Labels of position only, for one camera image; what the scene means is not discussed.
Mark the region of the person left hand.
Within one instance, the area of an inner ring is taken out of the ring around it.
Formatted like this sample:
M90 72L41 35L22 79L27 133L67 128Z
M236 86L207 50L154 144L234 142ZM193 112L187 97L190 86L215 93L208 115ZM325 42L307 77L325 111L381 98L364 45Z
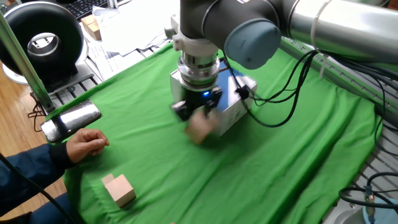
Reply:
M95 156L109 146L109 140L99 129L79 129L66 143L67 154L74 164L87 155Z

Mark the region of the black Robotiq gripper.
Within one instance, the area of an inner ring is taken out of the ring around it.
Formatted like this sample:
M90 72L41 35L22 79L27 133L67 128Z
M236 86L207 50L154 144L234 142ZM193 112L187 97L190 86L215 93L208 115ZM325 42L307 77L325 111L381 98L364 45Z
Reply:
M222 97L223 91L217 85L193 86L180 82L179 101L170 107L181 121L188 121L194 108L205 105L208 111L216 108Z

